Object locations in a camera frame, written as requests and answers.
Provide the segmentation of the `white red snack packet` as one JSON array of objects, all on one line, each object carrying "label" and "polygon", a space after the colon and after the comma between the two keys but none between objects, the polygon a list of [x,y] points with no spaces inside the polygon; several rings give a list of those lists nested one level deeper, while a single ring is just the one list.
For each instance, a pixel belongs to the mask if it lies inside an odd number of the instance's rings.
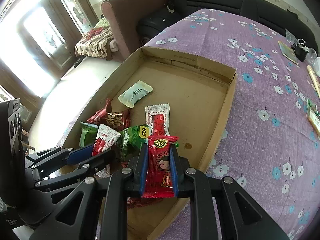
[{"label": "white red snack packet", "polygon": [[[100,124],[97,136],[93,146],[92,156],[110,149],[120,138],[121,134],[107,125]],[[110,165],[106,165],[101,171],[95,174],[99,178],[107,178],[111,176]]]}]

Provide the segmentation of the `green pea packet with QR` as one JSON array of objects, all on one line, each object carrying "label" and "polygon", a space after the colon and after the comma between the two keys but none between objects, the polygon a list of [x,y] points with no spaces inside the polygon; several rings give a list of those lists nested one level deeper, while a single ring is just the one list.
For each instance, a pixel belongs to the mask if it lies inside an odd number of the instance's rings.
[{"label": "green pea packet with QR", "polygon": [[81,124],[81,135],[79,140],[79,146],[85,147],[91,143],[95,142],[98,126],[94,124],[88,124],[85,122],[80,122]]}]

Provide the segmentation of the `green pea packet with logo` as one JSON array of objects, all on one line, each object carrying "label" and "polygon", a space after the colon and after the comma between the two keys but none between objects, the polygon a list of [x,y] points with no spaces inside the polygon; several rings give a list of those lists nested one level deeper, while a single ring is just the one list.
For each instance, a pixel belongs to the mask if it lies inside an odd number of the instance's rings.
[{"label": "green pea packet with logo", "polygon": [[117,140],[118,155],[122,163],[127,163],[132,157],[138,156],[142,145],[147,143],[149,126],[144,124],[128,127],[120,131],[120,134]]}]

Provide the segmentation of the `dark red gold-script packet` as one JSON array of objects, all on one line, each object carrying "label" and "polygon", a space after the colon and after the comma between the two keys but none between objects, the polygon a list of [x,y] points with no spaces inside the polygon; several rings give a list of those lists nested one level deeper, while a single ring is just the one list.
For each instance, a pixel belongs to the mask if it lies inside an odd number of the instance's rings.
[{"label": "dark red gold-script packet", "polygon": [[88,124],[104,124],[117,132],[130,127],[131,115],[130,110],[126,109],[121,112],[112,111],[111,99],[107,98],[105,107],[97,111],[93,116],[87,119]]}]

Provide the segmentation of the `red cartoon girl packet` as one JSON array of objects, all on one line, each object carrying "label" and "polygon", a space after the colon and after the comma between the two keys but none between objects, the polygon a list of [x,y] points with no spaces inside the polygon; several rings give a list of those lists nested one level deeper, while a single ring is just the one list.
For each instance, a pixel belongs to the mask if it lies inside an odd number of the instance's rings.
[{"label": "red cartoon girl packet", "polygon": [[148,137],[148,168],[146,171],[144,198],[172,198],[174,190],[170,173],[170,146],[179,137],[151,135]]}]

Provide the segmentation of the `pale green white packet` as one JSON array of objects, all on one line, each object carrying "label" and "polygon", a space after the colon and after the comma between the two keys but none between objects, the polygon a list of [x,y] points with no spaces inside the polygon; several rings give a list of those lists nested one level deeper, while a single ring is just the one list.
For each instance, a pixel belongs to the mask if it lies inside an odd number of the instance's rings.
[{"label": "pale green white packet", "polygon": [[140,99],[149,94],[152,90],[153,88],[150,85],[139,80],[118,96],[117,99],[126,107],[133,108]]}]

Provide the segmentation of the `yellow cake packet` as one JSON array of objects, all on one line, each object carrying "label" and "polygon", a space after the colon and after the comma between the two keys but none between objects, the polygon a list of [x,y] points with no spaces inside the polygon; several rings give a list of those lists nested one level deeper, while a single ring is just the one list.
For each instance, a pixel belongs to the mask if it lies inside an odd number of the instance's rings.
[{"label": "yellow cake packet", "polygon": [[306,116],[310,124],[313,126],[314,130],[316,131],[317,135],[320,136],[320,120],[312,108],[310,107],[308,108]]}]

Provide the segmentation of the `green clear candy packet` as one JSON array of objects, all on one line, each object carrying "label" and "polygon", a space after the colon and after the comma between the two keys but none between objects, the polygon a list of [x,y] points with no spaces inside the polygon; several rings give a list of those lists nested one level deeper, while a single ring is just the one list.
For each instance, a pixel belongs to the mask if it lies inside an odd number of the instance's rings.
[{"label": "green clear candy packet", "polygon": [[317,105],[314,102],[312,102],[310,99],[306,100],[306,104],[307,104],[307,109],[313,110],[313,112],[319,117],[319,111],[317,109]]}]

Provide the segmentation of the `purple floral tablecloth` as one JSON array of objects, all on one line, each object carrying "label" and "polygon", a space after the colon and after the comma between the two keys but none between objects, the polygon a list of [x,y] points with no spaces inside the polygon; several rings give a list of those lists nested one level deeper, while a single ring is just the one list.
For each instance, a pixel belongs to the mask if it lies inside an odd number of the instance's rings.
[{"label": "purple floral tablecloth", "polygon": [[233,67],[233,106],[207,174],[233,177],[279,224],[303,239],[319,210],[319,137],[306,117],[318,102],[305,64],[281,54],[285,37],[254,20],[213,9],[190,13],[149,46]]}]

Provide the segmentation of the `floral cushion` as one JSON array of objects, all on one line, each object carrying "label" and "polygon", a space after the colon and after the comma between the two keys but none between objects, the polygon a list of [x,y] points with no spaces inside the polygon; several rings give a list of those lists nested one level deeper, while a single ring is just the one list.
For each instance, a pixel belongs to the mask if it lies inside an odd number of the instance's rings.
[{"label": "floral cushion", "polygon": [[103,17],[95,27],[85,34],[75,45],[76,57],[89,56],[111,60],[110,43],[114,40],[114,35],[109,21]]}]

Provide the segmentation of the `shallow cardboard box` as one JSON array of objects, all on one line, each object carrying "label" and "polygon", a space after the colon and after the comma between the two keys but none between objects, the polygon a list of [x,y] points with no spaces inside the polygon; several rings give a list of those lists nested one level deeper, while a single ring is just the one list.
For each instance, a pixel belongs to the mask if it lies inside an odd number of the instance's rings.
[{"label": "shallow cardboard box", "polygon": [[204,171],[231,110],[234,68],[207,58],[144,46],[105,83],[112,106],[135,102],[131,124],[144,138],[139,155],[110,177],[83,179],[52,215],[58,239],[127,239],[127,228],[153,239],[190,203],[190,239],[217,239]]}]

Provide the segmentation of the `cream tube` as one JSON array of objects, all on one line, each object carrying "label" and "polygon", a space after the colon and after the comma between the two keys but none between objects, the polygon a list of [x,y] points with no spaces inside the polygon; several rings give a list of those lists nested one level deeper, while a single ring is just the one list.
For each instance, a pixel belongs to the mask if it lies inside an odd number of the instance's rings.
[{"label": "cream tube", "polygon": [[316,73],[314,72],[313,68],[310,65],[307,65],[307,70],[309,72],[309,75],[312,79],[313,85],[315,87],[316,93],[318,95],[318,97],[320,98],[320,83],[319,80],[317,78]]}]

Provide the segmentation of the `clear plastic cup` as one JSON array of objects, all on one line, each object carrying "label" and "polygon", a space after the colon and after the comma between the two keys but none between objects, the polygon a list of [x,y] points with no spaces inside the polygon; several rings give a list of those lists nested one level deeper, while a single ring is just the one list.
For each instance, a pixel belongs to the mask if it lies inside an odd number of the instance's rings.
[{"label": "clear plastic cup", "polygon": [[316,58],[317,58],[317,53],[313,48],[308,48],[307,49],[307,55],[306,55],[306,61],[308,63],[308,65],[312,66],[314,65]]}]

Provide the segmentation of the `olive notebook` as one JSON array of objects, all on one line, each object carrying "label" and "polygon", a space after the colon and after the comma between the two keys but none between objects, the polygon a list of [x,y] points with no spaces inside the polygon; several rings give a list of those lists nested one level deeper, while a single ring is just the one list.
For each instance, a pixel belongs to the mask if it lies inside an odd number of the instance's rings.
[{"label": "olive notebook", "polygon": [[295,52],[293,51],[293,49],[291,47],[288,47],[286,44],[284,44],[281,41],[278,41],[278,45],[281,51],[281,54],[287,58],[288,60],[290,60],[291,62],[293,62],[296,65],[299,65],[299,61],[295,55]]}]

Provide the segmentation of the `white lid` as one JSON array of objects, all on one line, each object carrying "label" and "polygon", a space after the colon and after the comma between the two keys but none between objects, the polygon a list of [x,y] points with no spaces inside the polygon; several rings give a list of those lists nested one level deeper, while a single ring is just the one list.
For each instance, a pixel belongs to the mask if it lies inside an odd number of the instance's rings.
[{"label": "white lid", "polygon": [[317,74],[317,76],[320,77],[320,57],[316,57],[314,59],[312,68],[314,72]]}]

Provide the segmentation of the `black sofa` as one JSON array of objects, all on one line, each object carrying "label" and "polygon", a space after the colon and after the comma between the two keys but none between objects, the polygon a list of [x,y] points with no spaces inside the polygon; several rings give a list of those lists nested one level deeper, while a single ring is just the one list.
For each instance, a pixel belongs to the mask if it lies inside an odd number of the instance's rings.
[{"label": "black sofa", "polygon": [[296,38],[304,39],[308,47],[319,51],[315,35],[297,14],[265,0],[167,0],[166,6],[138,21],[136,30],[141,42],[146,44],[165,28],[200,9],[216,9],[244,16],[283,36],[288,30]]}]

